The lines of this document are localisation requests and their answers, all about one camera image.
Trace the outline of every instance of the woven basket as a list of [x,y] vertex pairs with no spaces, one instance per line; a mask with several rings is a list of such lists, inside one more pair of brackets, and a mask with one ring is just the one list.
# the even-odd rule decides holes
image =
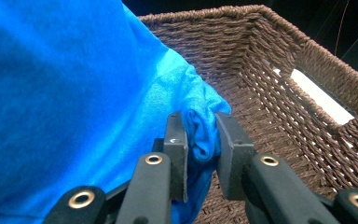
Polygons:
[[[140,19],[228,100],[258,152],[284,158],[310,189],[329,198],[338,189],[358,188],[356,71],[267,7],[221,7]],[[295,68],[355,119],[335,123],[291,79]],[[243,208],[242,202],[223,200],[214,174],[196,222],[243,223]]]

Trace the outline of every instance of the blue fabric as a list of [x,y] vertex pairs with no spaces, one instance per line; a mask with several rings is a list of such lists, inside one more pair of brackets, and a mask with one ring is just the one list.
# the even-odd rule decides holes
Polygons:
[[227,102],[117,0],[0,1],[0,223],[40,223],[69,189],[129,180],[177,110],[189,202],[172,202],[172,223],[188,223]]

